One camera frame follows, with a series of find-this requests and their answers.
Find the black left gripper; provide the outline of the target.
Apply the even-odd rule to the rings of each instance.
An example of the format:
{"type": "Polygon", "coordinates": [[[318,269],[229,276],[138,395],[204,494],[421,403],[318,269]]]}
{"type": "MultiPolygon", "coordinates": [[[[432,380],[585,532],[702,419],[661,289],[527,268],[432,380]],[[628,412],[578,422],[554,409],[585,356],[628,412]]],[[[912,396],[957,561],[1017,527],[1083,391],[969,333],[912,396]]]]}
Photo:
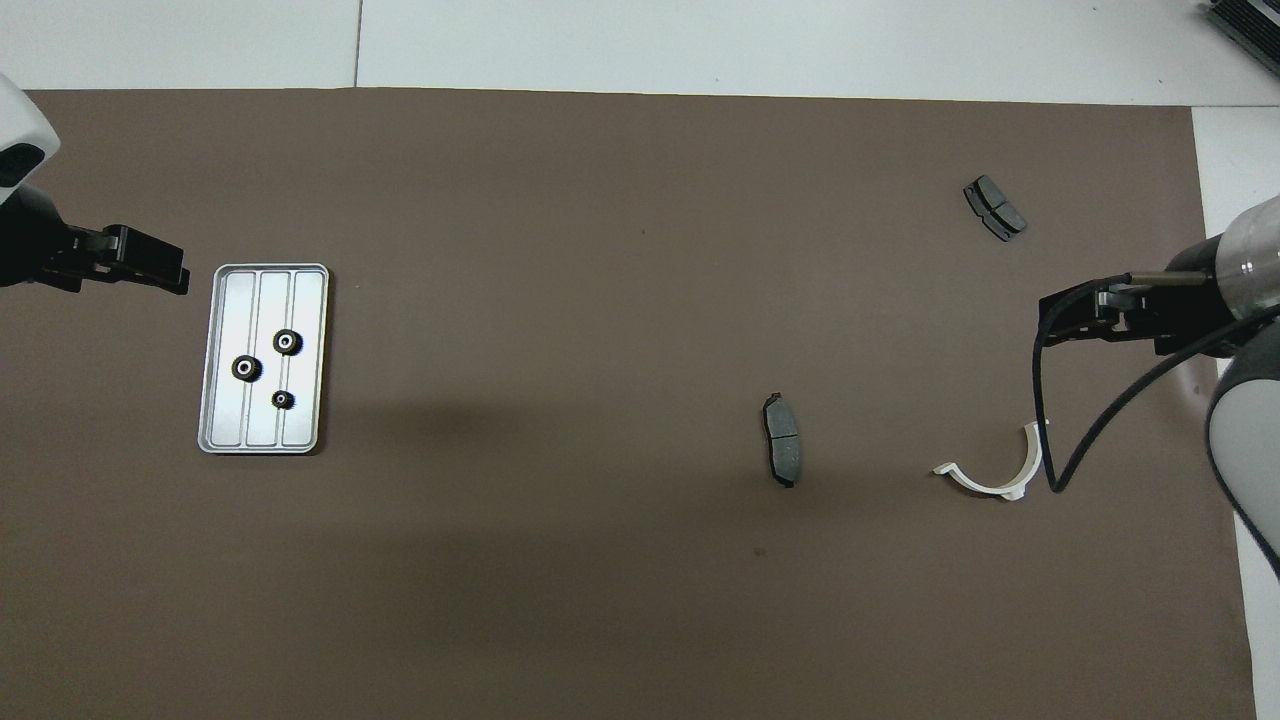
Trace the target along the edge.
{"type": "Polygon", "coordinates": [[[52,200],[33,186],[17,188],[0,204],[0,287],[46,284],[78,293],[86,281],[132,283],[186,296],[191,273],[184,251],[128,225],[106,225],[109,273],[99,270],[97,231],[63,220],[52,200]],[[159,273],[141,269],[161,269],[159,273]]]}

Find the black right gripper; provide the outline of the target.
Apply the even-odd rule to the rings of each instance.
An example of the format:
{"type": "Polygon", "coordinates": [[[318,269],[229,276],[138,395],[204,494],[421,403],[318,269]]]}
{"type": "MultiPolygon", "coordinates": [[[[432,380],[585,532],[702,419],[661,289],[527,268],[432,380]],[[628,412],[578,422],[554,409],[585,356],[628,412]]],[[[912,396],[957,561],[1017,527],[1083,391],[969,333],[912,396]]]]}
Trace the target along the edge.
{"type": "MultiPolygon", "coordinates": [[[[1124,313],[1128,340],[1149,340],[1157,355],[1170,355],[1234,323],[1236,318],[1216,281],[1221,238],[1217,234],[1180,251],[1161,272],[1129,274],[1137,305],[1124,313]]],[[[1094,306],[1100,293],[1120,284],[1123,281],[1087,281],[1041,299],[1038,329],[1044,331],[1043,346],[1115,342],[1121,314],[1097,314],[1094,306]]]]}

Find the silver metal tray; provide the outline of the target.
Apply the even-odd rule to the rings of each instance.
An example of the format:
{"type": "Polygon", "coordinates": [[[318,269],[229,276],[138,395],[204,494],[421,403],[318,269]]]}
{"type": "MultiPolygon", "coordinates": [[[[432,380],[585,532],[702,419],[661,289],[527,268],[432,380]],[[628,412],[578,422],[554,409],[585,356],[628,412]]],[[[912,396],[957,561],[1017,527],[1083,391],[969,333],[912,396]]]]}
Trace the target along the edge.
{"type": "Polygon", "coordinates": [[[197,445],[215,455],[306,455],[320,445],[330,272],[319,263],[227,264],[212,277],[197,445]],[[297,331],[303,347],[276,354],[276,331],[297,331]],[[230,372],[239,355],[262,363],[253,383],[230,372]],[[285,389],[294,406],[271,406],[285,389]]]}

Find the stacked grey brake pads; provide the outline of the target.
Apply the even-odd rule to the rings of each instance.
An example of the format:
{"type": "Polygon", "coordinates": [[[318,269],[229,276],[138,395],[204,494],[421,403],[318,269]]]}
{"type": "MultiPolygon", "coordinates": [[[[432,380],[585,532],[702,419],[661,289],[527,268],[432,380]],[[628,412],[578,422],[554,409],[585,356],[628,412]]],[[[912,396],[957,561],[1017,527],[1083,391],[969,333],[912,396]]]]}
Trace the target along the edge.
{"type": "Polygon", "coordinates": [[[1024,215],[988,176],[977,177],[963,193],[968,206],[996,238],[1009,242],[1027,231],[1024,215]]]}

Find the single grey brake pad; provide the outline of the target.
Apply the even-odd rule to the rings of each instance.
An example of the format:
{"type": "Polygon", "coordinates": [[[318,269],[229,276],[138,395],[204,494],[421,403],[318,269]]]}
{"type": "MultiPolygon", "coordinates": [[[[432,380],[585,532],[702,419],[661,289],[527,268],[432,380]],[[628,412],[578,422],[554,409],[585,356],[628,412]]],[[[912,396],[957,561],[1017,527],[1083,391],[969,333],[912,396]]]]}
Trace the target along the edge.
{"type": "Polygon", "coordinates": [[[772,393],[762,409],[771,475],[783,488],[794,488],[801,475],[800,430],[794,410],[782,393],[772,393]]]}

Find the grey ribbed device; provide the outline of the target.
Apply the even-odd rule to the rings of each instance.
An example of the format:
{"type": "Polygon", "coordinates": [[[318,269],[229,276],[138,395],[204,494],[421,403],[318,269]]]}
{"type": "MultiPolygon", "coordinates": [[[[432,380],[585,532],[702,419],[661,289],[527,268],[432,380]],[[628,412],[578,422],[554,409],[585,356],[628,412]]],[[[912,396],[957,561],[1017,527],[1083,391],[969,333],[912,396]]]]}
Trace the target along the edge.
{"type": "Polygon", "coordinates": [[[1208,0],[1206,13],[1228,37],[1280,55],[1280,0],[1208,0]]]}

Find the brown table mat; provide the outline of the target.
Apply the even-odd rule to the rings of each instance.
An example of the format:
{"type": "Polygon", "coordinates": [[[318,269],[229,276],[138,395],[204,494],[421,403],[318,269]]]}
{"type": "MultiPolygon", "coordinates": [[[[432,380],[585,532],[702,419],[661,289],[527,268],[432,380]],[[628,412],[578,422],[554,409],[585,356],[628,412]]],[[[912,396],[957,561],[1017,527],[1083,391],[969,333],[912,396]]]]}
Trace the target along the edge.
{"type": "Polygon", "coordinates": [[[0,720],[1254,720],[1212,361],[1061,495],[931,473],[1021,464],[1043,296],[1202,241],[1188,109],[35,101],[192,287],[0,290],[0,720]],[[311,454],[197,445],[241,263],[330,272],[311,454]]]}

